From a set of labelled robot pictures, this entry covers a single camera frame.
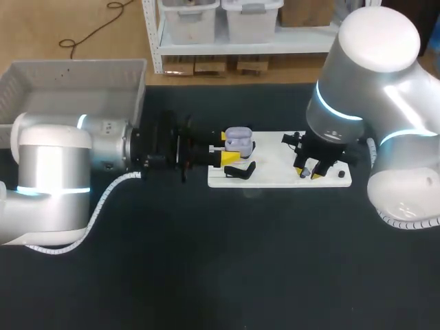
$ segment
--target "white storage bin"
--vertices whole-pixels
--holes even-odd
[[[220,0],[208,5],[166,6],[162,1],[159,5],[175,44],[214,43],[215,10]]]
[[[231,43],[269,43],[284,0],[221,0]]]

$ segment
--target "brown floor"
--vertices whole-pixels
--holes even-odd
[[[69,58],[69,49],[58,46],[61,39],[79,41],[113,18],[106,8],[109,0],[0,0],[0,73],[16,59]],[[151,59],[141,0],[127,6],[124,15],[79,45],[74,58]],[[176,78],[157,75],[148,66],[149,85],[230,85],[242,83],[306,83],[316,81],[324,54],[278,56],[262,76],[227,78]],[[435,72],[433,55],[421,59]]]

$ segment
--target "white spiral cable wrap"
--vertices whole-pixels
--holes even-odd
[[[84,236],[81,237],[79,240],[77,240],[76,242],[63,247],[61,249],[47,249],[45,247],[41,247],[41,246],[37,246],[37,245],[27,245],[27,248],[30,248],[32,250],[35,250],[37,252],[41,252],[41,253],[45,253],[45,254],[64,254],[64,253],[68,253],[71,252],[72,250],[76,249],[87,237],[87,235],[90,233],[91,228],[94,226],[96,219],[98,218],[98,215],[101,211],[102,206],[104,205],[107,197],[111,194],[112,190],[114,188],[116,188],[116,186],[118,184],[120,184],[121,182],[124,182],[125,180],[129,180],[129,179],[140,179],[141,178],[141,173],[140,172],[132,172],[132,173],[126,173],[121,175],[119,178],[117,178],[116,180],[114,180],[108,187],[107,189],[104,191],[104,193],[102,194],[98,205],[96,205],[95,210],[93,212],[93,214],[91,215],[89,224],[86,227]]]
[[[374,140],[371,138],[367,139],[366,143],[368,144],[368,149],[370,151],[371,167],[373,167],[377,157],[376,145],[374,143]],[[396,220],[394,218],[390,218],[388,215],[385,215],[384,213],[382,213],[377,209],[376,211],[381,217],[381,219],[385,221],[388,225],[399,229],[417,230],[417,229],[425,229],[425,228],[440,226],[440,219],[438,217],[432,219],[418,220],[418,221],[401,221],[401,220]]]

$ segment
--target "black mount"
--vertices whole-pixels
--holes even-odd
[[[318,160],[318,163],[311,172],[312,178],[314,175],[324,177],[329,168],[338,160],[351,165],[356,165],[358,162],[355,154],[347,152],[347,144],[325,141],[312,130],[306,131],[303,136],[300,136],[299,132],[295,132],[293,135],[284,134],[281,142],[295,147],[296,158],[294,167],[300,169],[301,172],[309,158]]]

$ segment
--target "black cord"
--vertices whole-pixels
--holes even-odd
[[[76,46],[80,45],[81,43],[83,43],[84,41],[86,41],[88,38],[90,38],[91,36],[93,36],[96,32],[98,32],[99,30],[105,28],[106,26],[112,24],[114,21],[116,21],[117,19],[119,19],[122,14],[124,14],[124,8],[125,6],[129,5],[130,3],[132,3],[135,0],[130,0],[126,3],[120,3],[120,2],[109,2],[107,4],[107,8],[108,9],[121,9],[121,11],[119,12],[119,14],[117,15],[117,17],[115,17],[114,19],[108,21],[107,23],[105,23],[104,25],[101,25],[99,28],[97,28],[96,30],[94,30],[91,34],[89,34],[88,36],[86,36],[83,40],[79,41],[79,42],[75,42],[75,40],[73,39],[63,39],[62,41],[60,41],[58,44],[61,48],[71,48],[71,52],[70,52],[70,59],[73,60],[74,59],[74,52],[76,49]]]

